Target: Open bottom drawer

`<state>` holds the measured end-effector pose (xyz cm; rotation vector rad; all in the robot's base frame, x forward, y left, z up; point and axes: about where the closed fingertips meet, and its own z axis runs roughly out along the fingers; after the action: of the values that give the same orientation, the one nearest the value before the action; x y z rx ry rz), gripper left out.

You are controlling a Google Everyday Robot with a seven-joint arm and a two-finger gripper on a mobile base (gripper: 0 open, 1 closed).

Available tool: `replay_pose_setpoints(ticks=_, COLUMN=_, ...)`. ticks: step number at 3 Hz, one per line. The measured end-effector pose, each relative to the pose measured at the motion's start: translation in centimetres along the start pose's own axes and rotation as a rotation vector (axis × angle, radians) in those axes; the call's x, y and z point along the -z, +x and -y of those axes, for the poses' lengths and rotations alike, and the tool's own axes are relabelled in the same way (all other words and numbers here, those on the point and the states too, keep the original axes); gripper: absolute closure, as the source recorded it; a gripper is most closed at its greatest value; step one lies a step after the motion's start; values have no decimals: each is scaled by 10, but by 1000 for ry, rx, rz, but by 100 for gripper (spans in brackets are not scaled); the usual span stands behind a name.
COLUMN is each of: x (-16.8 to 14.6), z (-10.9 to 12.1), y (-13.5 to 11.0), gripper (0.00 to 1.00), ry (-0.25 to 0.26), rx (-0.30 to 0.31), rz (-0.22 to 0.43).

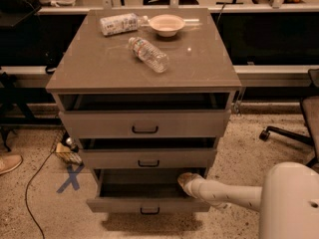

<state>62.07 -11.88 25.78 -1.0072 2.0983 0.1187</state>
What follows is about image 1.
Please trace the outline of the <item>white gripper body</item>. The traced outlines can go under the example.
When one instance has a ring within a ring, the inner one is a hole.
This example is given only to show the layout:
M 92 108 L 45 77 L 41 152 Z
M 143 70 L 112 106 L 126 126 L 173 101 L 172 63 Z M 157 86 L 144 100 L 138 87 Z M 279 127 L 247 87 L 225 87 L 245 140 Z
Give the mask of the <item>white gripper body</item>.
M 178 184 L 183 189 L 183 191 L 191 196 L 199 196 L 199 187 L 203 183 L 203 178 L 197 173 L 183 173 L 177 179 Z

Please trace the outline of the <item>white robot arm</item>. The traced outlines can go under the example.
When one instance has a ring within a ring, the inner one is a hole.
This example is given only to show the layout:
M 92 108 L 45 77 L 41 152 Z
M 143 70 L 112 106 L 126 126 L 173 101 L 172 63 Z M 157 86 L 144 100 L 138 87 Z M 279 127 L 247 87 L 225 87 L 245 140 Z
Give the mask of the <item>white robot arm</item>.
M 296 162 L 274 165 L 260 186 L 227 185 L 196 173 L 183 191 L 217 209 L 235 204 L 259 213 L 259 239 L 319 239 L 319 174 Z

